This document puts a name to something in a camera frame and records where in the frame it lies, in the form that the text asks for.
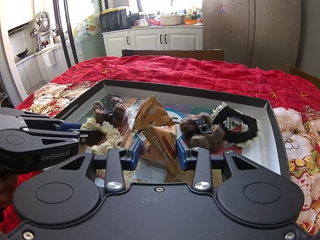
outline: choco magic wrapper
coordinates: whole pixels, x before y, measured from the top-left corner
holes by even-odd
[[[169,172],[172,174],[178,173],[177,161],[177,130],[176,125],[172,126],[151,126],[143,132],[151,150],[150,154],[144,153],[142,158],[165,163]]]
[[[132,131],[148,129],[151,126],[173,124],[174,122],[161,103],[151,95],[140,105]]]

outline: cream crochet item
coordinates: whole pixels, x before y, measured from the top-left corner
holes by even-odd
[[[101,126],[93,117],[87,118],[87,121],[82,124],[81,129],[100,130],[106,135],[106,141],[100,145],[93,145],[92,147],[88,145],[80,145],[79,152],[90,150],[96,155],[107,154],[109,149],[118,148],[118,144],[123,140],[123,136],[121,136],[119,131],[113,128],[110,123],[104,121]]]

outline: sliding glass door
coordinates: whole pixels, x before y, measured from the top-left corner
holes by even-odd
[[[83,60],[105,57],[99,15],[101,0],[58,0],[65,55],[73,66]]]

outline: chair backrest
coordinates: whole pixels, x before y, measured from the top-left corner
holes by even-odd
[[[220,60],[223,61],[222,49],[199,49],[199,50],[139,50],[123,49],[122,57],[127,56],[170,56],[178,58],[194,58],[196,60]]]
[[[306,72],[303,72],[295,67],[291,67],[290,65],[286,65],[284,69],[281,69],[284,73],[287,73],[289,75],[295,75],[298,77],[301,77],[305,80],[310,81],[313,83],[318,89],[320,89],[320,78],[317,78],[315,76],[312,76]]]

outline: orange container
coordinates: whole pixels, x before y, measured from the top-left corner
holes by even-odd
[[[198,20],[184,20],[185,25],[193,25],[198,23]]]

